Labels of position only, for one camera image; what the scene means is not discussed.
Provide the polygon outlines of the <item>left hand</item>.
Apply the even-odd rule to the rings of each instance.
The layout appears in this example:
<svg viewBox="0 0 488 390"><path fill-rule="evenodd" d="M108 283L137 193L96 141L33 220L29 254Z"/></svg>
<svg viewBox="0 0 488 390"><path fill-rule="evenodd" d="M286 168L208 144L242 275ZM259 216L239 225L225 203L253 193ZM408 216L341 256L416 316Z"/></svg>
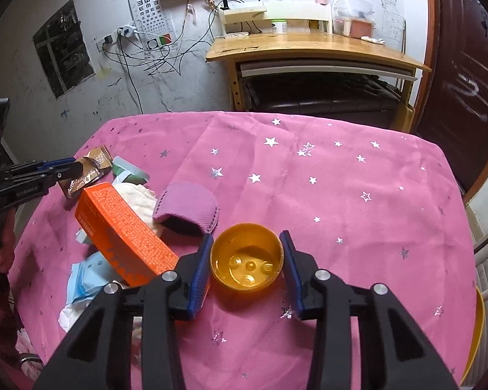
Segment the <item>left hand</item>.
<svg viewBox="0 0 488 390"><path fill-rule="evenodd" d="M15 259L15 218L16 210L12 208L5 216L1 232L0 272L4 274L7 274L7 272L10 270Z"/></svg>

